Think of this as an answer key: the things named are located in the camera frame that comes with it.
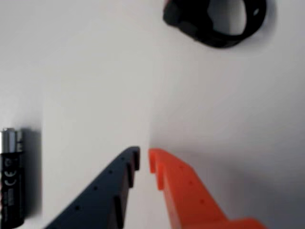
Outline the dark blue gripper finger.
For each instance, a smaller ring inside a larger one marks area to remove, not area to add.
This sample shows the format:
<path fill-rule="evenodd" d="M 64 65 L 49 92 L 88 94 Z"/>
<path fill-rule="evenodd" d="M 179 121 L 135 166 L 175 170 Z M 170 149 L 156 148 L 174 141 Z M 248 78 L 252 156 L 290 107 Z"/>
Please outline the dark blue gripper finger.
<path fill-rule="evenodd" d="M 121 152 L 77 198 L 64 209 L 48 229 L 122 229 L 129 189 L 140 169 L 140 148 Z"/>

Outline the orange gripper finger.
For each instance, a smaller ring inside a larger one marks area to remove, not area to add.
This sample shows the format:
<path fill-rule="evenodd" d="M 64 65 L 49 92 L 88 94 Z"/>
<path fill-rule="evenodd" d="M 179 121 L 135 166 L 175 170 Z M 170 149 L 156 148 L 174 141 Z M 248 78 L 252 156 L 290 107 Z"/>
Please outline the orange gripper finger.
<path fill-rule="evenodd" d="M 195 170 L 173 154 L 150 148 L 150 172 L 164 194 L 173 229 L 263 229 L 256 219 L 229 219 Z"/>

